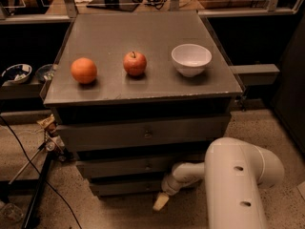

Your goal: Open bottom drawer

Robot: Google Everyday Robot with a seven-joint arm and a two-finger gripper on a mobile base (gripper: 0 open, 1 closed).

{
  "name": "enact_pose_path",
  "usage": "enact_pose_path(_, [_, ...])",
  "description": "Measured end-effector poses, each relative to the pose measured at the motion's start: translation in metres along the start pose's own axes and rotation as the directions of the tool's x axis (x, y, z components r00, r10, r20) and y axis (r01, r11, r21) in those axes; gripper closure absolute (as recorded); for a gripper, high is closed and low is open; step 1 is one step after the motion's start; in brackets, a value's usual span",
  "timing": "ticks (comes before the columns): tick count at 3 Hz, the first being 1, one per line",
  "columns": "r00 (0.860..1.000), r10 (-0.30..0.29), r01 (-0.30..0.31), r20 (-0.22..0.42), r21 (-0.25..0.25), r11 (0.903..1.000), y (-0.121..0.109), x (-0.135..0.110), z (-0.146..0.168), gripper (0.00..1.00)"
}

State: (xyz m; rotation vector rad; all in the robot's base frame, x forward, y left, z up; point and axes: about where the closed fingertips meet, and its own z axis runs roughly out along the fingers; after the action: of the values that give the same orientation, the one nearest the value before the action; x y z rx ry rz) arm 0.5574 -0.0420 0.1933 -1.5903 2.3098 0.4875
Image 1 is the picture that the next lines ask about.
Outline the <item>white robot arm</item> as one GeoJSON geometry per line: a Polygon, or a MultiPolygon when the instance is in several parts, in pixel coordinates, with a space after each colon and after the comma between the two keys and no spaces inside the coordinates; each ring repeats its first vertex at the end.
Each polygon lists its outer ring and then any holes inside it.
{"type": "Polygon", "coordinates": [[[211,143],[202,162],[174,164],[161,182],[153,209],[161,210],[181,188],[203,179],[209,229],[268,229],[259,190],[274,187],[284,174],[273,152],[222,137],[211,143]]]}

